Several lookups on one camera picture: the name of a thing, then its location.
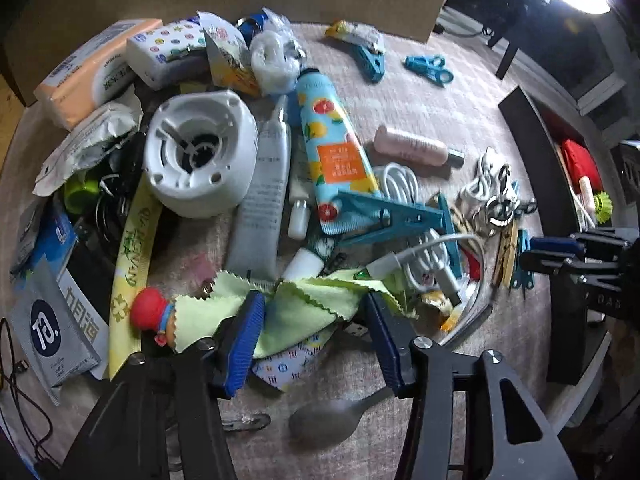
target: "white lotion tube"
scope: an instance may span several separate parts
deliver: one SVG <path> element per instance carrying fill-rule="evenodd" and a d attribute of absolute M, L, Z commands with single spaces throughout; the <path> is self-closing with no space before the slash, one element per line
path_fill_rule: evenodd
<path fill-rule="evenodd" d="M 293 240 L 304 240 L 311 218 L 311 210 L 316 206 L 316 190 L 309 173 L 305 138 L 302 136 L 300 128 L 296 128 L 292 132 L 292 145 L 291 175 L 289 176 L 291 217 L 287 235 Z"/>
<path fill-rule="evenodd" d="M 591 180 L 589 180 L 588 176 L 581 177 L 578 181 L 580 185 L 580 196 L 582 197 L 582 203 L 584 204 L 584 208 L 589 213 L 591 220 L 596 221 L 596 201 L 593 198 L 593 188 L 591 187 Z"/>
<path fill-rule="evenodd" d="M 306 245 L 300 247 L 282 273 L 282 279 L 289 282 L 303 278 L 316 278 L 334 253 L 336 238 L 322 232 L 316 223 L 309 233 Z"/>
<path fill-rule="evenodd" d="M 249 191 L 238 206 L 225 269 L 242 278 L 276 282 L 280 222 L 289 176 L 287 96 L 258 134 L 258 155 Z"/>

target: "orange label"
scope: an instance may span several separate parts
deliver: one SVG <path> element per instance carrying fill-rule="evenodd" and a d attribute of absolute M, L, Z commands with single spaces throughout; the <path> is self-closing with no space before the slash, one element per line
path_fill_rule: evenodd
<path fill-rule="evenodd" d="M 351 182 L 367 176 L 360 150 L 352 142 L 318 146 L 318 156 L 327 184 Z"/>

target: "blue clothespin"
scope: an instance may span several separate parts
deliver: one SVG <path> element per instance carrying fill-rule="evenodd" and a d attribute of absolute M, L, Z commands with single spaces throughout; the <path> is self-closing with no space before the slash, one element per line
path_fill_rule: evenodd
<path fill-rule="evenodd" d="M 385 75 L 385 55 L 373 54 L 367 47 L 353 46 L 356 60 L 362 71 L 373 82 L 377 83 Z"/>
<path fill-rule="evenodd" d="M 456 232 L 456 228 L 453 225 L 451 219 L 451 213 L 449 211 L 449 205 L 447 199 L 442 193 L 436 195 L 438 202 L 438 208 L 442 211 L 442 225 L 444 226 L 444 232 L 447 235 L 452 235 Z M 449 267 L 451 272 L 456 278 L 462 277 L 462 266 L 460 265 L 460 250 L 458 249 L 457 242 L 445 242 L 447 253 L 449 253 Z"/>
<path fill-rule="evenodd" d="M 529 233 L 526 229 L 518 229 L 515 269 L 511 278 L 510 288 L 520 288 L 524 284 L 523 293 L 525 290 L 531 290 L 536 284 L 533 278 L 533 272 L 523 270 L 520 267 L 520 255 L 525 251 L 529 251 L 530 248 Z"/>
<path fill-rule="evenodd" d="M 339 191 L 333 202 L 340 214 L 375 220 L 372 230 L 341 238 L 338 245 L 373 244 L 442 229 L 442 211 L 422 204 L 401 204 L 356 191 Z"/>
<path fill-rule="evenodd" d="M 404 66 L 412 72 L 423 75 L 438 86 L 444 86 L 453 81 L 453 74 L 444 68 L 444 56 L 407 56 Z"/>

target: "metal screw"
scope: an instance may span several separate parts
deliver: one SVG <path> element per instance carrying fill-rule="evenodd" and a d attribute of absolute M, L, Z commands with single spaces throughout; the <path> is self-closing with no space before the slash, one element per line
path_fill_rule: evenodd
<path fill-rule="evenodd" d="M 486 352 L 491 356 L 491 361 L 494 362 L 494 365 L 502 361 L 502 354 L 497 350 L 487 350 Z"/>
<path fill-rule="evenodd" d="M 213 280 L 204 280 L 202 282 L 202 291 L 205 296 L 208 296 L 213 292 Z"/>
<path fill-rule="evenodd" d="M 145 363 L 145 355 L 142 352 L 136 352 L 135 354 L 131 354 L 129 356 L 128 361 L 130 365 L 143 365 Z"/>
<path fill-rule="evenodd" d="M 414 345 L 416 345 L 418 348 L 426 350 L 427 348 L 431 348 L 431 346 L 433 345 L 433 341 L 428 337 L 421 335 L 420 337 L 414 339 Z"/>
<path fill-rule="evenodd" d="M 216 342 L 210 337 L 203 337 L 196 343 L 196 345 L 199 350 L 207 351 L 213 350 L 216 347 Z"/>

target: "red toy figure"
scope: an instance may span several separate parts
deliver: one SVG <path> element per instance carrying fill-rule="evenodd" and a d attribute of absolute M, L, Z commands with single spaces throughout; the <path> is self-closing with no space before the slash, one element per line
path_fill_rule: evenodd
<path fill-rule="evenodd" d="M 143 288 L 131 305 L 131 324 L 140 330 L 154 330 L 156 343 L 175 348 L 175 312 L 172 303 L 151 286 Z"/>

